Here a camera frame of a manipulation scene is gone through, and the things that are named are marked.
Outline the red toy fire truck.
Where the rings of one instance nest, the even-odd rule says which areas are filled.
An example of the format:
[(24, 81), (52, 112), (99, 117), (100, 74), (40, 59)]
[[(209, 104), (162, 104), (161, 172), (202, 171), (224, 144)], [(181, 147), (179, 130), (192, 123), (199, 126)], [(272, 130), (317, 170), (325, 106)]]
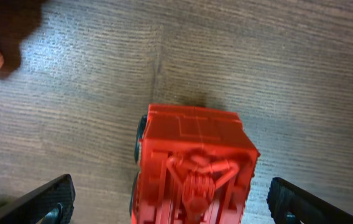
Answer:
[(239, 224), (259, 156), (235, 112), (149, 105), (137, 127), (132, 223)]

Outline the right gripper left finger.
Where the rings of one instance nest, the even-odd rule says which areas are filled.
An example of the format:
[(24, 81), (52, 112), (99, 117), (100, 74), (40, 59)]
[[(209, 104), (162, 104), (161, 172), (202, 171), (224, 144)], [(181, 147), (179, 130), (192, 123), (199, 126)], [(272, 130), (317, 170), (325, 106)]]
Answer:
[(74, 211), (75, 196), (71, 175), (63, 174), (0, 207), (0, 224), (69, 224)]

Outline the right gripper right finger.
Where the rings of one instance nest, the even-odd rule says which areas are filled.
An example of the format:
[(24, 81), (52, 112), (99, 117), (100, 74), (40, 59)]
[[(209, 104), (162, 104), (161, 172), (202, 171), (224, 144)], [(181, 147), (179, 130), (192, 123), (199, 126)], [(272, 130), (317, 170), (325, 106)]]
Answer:
[(280, 177), (271, 181), (267, 204), (275, 224), (353, 224), (353, 215)]

